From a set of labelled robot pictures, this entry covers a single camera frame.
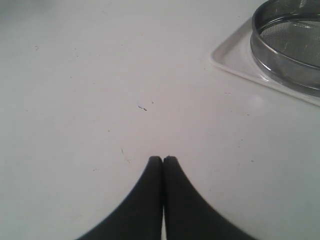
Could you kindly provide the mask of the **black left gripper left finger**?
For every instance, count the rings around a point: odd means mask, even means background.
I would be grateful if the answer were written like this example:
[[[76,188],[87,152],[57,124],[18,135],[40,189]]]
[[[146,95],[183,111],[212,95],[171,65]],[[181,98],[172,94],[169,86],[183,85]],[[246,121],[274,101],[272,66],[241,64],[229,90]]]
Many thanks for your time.
[[[160,240],[164,205],[163,161],[152,156],[121,204],[80,240]]]

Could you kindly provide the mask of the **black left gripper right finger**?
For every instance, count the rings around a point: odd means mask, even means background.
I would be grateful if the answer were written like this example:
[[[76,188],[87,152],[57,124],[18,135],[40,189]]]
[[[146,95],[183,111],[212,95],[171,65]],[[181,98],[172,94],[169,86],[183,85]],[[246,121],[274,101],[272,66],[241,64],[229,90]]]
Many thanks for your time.
[[[249,240],[215,211],[185,175],[178,159],[163,160],[164,218],[168,240]]]

